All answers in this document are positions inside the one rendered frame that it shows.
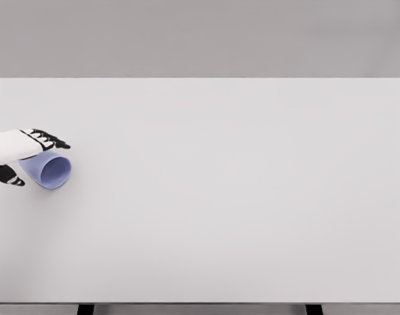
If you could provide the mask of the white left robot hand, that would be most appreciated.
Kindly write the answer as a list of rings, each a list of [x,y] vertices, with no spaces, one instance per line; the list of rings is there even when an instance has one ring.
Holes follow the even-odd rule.
[[[69,150],[71,146],[40,129],[11,129],[0,132],[0,182],[12,186],[25,186],[25,181],[10,164],[33,158],[54,148]]]

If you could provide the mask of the lavender blue plastic cup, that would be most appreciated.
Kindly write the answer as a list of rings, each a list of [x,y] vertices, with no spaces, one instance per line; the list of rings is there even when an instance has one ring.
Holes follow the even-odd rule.
[[[37,184],[49,190],[61,187],[71,175],[71,161],[53,151],[41,152],[18,163]]]

